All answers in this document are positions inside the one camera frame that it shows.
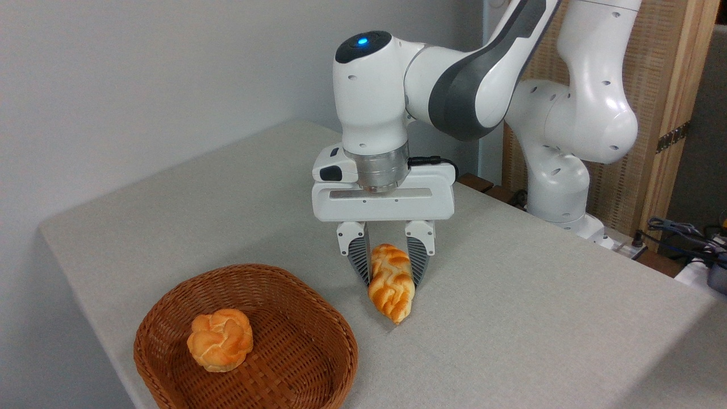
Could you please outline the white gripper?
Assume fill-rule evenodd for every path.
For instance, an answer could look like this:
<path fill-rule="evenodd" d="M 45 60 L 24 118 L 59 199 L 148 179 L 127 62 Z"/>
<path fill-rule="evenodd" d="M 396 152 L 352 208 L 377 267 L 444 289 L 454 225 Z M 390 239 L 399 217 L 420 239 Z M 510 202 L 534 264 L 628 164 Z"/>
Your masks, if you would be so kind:
<path fill-rule="evenodd" d="M 312 210 L 321 221 L 340 222 L 337 239 L 340 253 L 353 271 L 369 287 L 371 246 L 366 222 L 409 220 L 405 225 L 407 253 L 412 279 L 418 287 L 429 259 L 436 253 L 433 220 L 454 215 L 453 184 L 457 173 L 453 165 L 415 165 L 402 184 L 392 191 L 371 193 L 357 183 L 355 161 L 340 143 L 324 148 L 316 158 L 312 176 Z"/>

